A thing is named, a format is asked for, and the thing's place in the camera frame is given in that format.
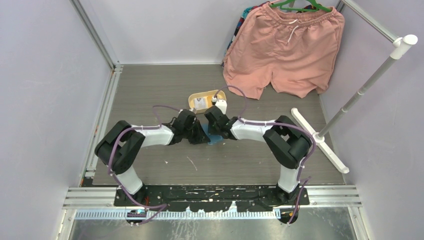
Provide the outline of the blue card holder wallet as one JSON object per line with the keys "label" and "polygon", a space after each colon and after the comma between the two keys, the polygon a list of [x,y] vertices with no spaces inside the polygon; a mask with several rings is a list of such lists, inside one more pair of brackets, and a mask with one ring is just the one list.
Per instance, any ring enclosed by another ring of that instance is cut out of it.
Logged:
{"label": "blue card holder wallet", "polygon": [[209,125],[206,123],[201,124],[202,128],[202,139],[201,144],[215,145],[224,141],[224,138],[220,135],[210,134]]}

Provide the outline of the white credit card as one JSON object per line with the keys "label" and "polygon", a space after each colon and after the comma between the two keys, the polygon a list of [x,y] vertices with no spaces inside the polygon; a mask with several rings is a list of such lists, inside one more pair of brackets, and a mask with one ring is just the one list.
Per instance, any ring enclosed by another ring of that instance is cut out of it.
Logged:
{"label": "white credit card", "polygon": [[206,97],[197,97],[193,100],[194,108],[197,110],[207,109]]}

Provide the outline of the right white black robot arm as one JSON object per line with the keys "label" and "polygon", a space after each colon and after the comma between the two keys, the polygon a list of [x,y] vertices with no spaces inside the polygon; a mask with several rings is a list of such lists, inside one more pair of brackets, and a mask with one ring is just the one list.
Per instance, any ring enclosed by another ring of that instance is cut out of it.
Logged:
{"label": "right white black robot arm", "polygon": [[207,109],[204,115],[208,120],[208,132],[212,135],[219,135],[224,139],[266,143],[280,164],[280,176],[276,185],[279,202],[288,206],[297,199],[303,162],[316,147],[312,135],[285,115],[270,121],[229,118],[217,106]]}

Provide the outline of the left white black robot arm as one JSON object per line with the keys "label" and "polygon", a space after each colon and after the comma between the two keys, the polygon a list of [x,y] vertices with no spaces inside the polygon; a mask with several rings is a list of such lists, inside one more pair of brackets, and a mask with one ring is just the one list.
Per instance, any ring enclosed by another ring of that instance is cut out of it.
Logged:
{"label": "left white black robot arm", "polygon": [[157,126],[137,126],[120,120],[97,144],[94,154],[125,189],[126,200],[138,207],[146,200],[146,186],[133,166],[140,149],[171,146],[182,140],[188,140],[191,145],[210,141],[196,115],[187,109],[181,110],[170,122]]}

